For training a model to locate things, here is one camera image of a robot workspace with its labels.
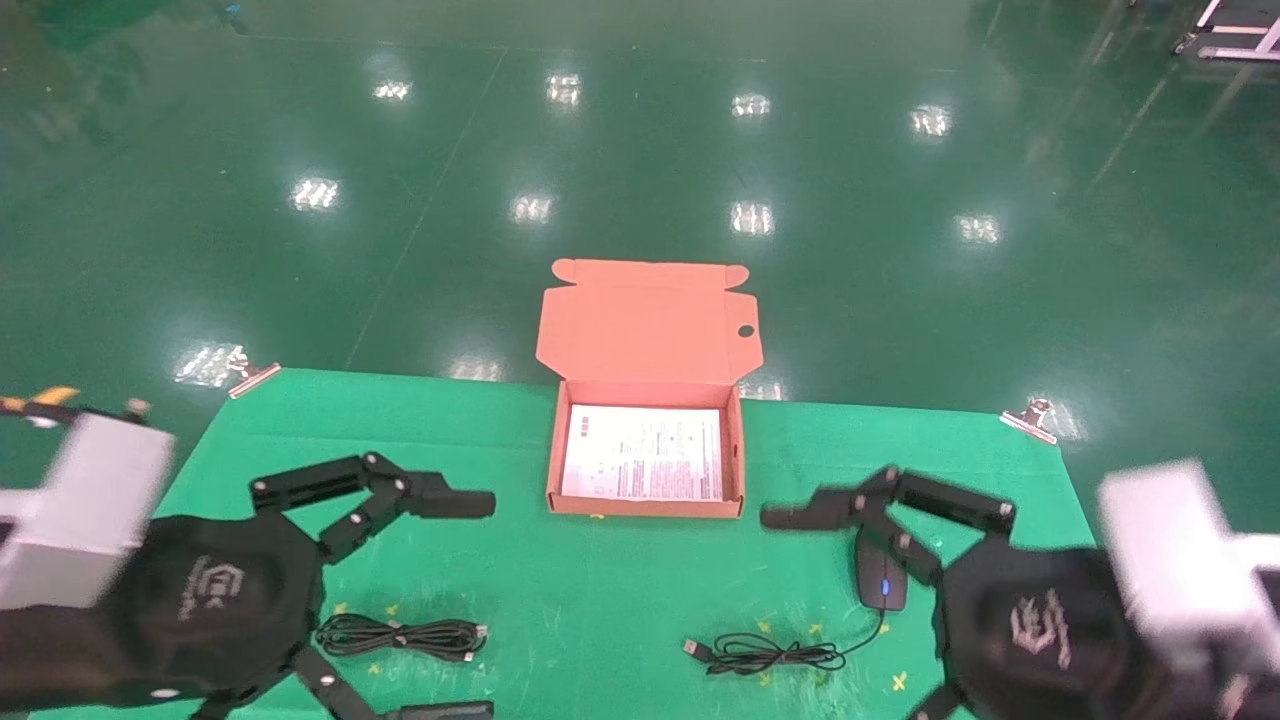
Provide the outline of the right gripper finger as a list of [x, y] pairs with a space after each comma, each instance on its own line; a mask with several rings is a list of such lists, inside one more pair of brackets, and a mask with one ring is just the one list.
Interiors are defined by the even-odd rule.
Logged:
[[895, 503], [1005, 538], [1018, 515], [1010, 500], [886, 466], [859, 486], [820, 486], [804, 505], [767, 505], [760, 524], [772, 530], [859, 530], [909, 577], [936, 585], [943, 564], [891, 516]]
[[936, 687], [905, 716], [906, 720], [946, 720], [965, 705], [963, 692], [954, 687]]

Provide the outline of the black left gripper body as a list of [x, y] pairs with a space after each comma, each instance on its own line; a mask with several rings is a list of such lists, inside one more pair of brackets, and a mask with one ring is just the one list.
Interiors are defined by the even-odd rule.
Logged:
[[93, 606], [3, 612], [3, 711], [243, 703], [283, 678], [315, 628], [323, 566], [278, 512], [155, 520]]

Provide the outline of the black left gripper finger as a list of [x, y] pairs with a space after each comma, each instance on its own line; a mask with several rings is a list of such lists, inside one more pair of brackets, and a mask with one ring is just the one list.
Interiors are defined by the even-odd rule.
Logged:
[[376, 452], [339, 457], [250, 483], [255, 512], [284, 512], [367, 491], [369, 497], [317, 538], [323, 561], [339, 564], [404, 514], [483, 519], [497, 510], [490, 491], [454, 489], [439, 471], [406, 470]]
[[291, 662], [292, 673], [333, 719], [493, 719], [492, 701], [408, 705], [378, 714], [372, 706], [314, 647], [303, 647]]

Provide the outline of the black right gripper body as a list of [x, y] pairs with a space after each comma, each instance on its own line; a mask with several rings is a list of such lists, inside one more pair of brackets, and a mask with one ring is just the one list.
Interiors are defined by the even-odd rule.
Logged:
[[938, 687], [974, 719], [1189, 719], [1193, 685], [1129, 623], [1098, 547], [978, 543], [934, 588]]

